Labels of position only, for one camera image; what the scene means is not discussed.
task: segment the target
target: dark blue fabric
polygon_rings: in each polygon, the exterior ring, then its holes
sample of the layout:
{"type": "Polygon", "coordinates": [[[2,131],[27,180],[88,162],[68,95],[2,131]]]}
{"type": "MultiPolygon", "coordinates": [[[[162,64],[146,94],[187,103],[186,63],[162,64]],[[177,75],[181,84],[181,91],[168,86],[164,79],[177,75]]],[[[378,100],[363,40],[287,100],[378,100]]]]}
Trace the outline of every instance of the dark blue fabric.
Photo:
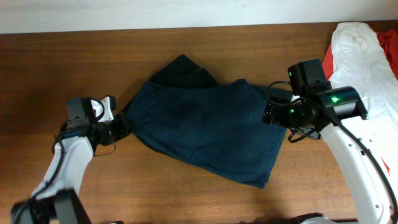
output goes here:
{"type": "Polygon", "coordinates": [[[194,89],[148,81],[127,117],[151,149],[263,188],[286,131],[262,122],[265,107],[264,96],[245,80],[194,89]]]}

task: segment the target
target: black garment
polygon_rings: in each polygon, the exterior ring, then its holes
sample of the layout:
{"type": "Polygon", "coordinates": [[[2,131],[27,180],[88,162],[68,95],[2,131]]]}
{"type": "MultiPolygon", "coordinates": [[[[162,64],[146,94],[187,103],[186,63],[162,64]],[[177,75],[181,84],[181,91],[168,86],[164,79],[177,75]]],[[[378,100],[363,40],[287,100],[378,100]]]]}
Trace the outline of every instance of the black garment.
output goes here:
{"type": "Polygon", "coordinates": [[[144,84],[127,117],[149,148],[264,187],[285,136],[285,128],[261,121],[265,107],[260,89],[245,80],[218,86],[205,69],[181,55],[144,84]]]}

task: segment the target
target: red cloth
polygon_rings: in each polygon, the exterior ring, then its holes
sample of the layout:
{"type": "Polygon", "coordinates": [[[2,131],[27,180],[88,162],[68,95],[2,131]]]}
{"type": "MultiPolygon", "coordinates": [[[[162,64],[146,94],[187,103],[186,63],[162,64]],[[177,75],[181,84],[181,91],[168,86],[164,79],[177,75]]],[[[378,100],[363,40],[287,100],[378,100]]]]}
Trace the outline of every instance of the red cloth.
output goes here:
{"type": "MultiPolygon", "coordinates": [[[[377,39],[380,46],[384,49],[387,60],[396,78],[398,79],[398,34],[395,30],[389,32],[376,32],[377,39]]],[[[326,52],[325,58],[322,62],[323,71],[325,72],[326,79],[329,80],[333,74],[333,55],[331,54],[331,46],[326,52]]]]}

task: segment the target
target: white wall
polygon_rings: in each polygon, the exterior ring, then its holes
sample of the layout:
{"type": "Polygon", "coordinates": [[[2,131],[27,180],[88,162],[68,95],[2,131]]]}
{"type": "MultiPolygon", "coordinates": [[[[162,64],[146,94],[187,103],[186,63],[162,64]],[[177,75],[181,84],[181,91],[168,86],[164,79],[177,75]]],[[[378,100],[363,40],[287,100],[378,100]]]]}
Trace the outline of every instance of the white wall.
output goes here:
{"type": "Polygon", "coordinates": [[[0,1],[0,33],[398,19],[398,0],[0,1]]]}

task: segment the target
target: white garment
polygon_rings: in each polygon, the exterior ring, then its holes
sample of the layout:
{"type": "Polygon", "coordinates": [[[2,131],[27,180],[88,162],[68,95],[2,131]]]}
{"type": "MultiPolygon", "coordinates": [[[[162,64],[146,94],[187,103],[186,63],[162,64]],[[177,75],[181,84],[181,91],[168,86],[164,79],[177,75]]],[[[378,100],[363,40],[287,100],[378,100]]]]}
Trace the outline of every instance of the white garment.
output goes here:
{"type": "Polygon", "coordinates": [[[382,159],[398,173],[398,81],[376,33],[365,23],[338,24],[331,39],[333,88],[354,87],[374,126],[382,159]]]}

